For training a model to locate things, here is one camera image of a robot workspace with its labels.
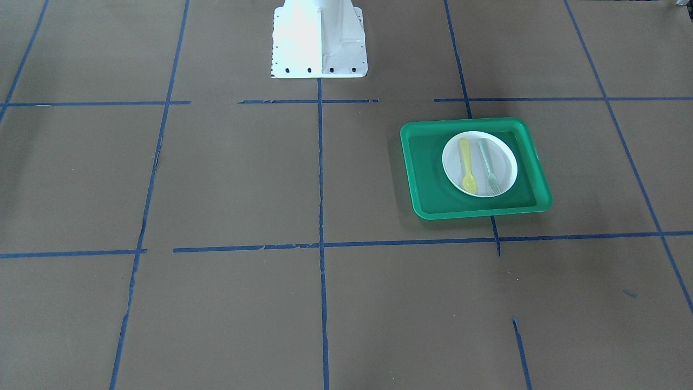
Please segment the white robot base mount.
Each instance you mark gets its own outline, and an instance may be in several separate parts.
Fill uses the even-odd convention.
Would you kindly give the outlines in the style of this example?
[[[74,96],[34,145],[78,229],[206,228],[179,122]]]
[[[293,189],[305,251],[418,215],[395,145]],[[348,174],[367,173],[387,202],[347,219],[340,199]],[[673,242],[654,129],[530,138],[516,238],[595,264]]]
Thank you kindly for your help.
[[[274,9],[273,22],[272,77],[367,75],[363,13],[352,1],[285,1]]]

